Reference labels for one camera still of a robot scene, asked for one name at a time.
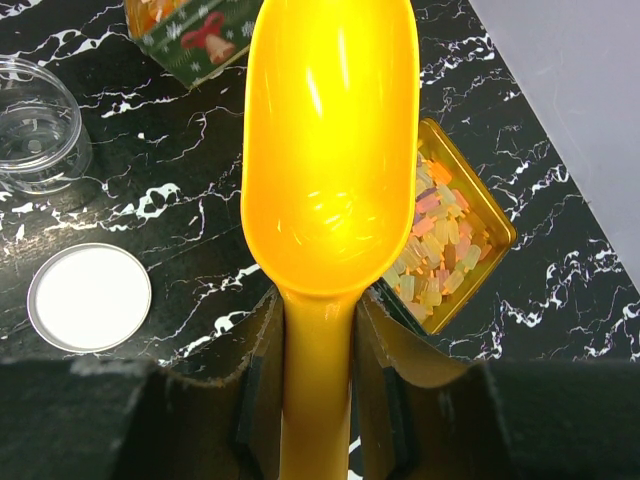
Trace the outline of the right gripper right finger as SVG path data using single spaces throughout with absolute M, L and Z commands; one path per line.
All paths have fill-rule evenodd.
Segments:
M 465 364 L 358 302 L 354 387 L 368 479 L 635 479 L 639 367 Z

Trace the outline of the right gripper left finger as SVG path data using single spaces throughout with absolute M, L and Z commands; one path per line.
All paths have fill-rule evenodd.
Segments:
M 208 379 L 144 360 L 1 363 L 5 479 L 275 479 L 283 302 L 268 291 L 199 354 Z

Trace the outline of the yellow plastic scoop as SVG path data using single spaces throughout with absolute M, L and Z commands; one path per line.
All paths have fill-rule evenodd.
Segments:
M 347 475 L 355 306 L 413 222 L 419 70 L 407 1 L 267 1 L 257 17 L 241 218 L 284 300 L 283 479 Z

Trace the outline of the gold tin with lollipops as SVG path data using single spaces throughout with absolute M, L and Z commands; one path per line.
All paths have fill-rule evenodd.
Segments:
M 129 37 L 191 89 L 247 53 L 256 0 L 126 1 Z

